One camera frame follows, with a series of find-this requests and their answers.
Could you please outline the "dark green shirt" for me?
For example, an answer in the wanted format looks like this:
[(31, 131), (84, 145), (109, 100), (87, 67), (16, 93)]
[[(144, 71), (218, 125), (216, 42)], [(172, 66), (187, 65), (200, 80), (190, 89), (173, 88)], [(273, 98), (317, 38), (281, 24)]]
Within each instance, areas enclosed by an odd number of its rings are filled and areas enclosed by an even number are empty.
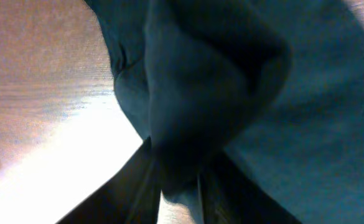
[(221, 152), (302, 223), (364, 223), (364, 28), (343, 1), (88, 0), (161, 197)]

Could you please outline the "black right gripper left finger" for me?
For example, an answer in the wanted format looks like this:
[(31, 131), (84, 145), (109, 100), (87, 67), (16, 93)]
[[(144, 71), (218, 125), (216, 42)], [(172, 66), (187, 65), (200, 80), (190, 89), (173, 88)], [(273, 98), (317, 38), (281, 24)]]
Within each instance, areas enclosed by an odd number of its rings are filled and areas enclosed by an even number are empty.
[(146, 138), (125, 165), (58, 224), (156, 224), (161, 188)]

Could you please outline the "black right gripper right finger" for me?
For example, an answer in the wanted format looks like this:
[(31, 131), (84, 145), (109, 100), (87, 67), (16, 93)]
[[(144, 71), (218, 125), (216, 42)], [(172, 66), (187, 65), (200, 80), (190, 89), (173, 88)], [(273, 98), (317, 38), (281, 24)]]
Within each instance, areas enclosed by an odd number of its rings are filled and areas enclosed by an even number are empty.
[(198, 189), (204, 223), (302, 223), (247, 178), (225, 152), (201, 171)]

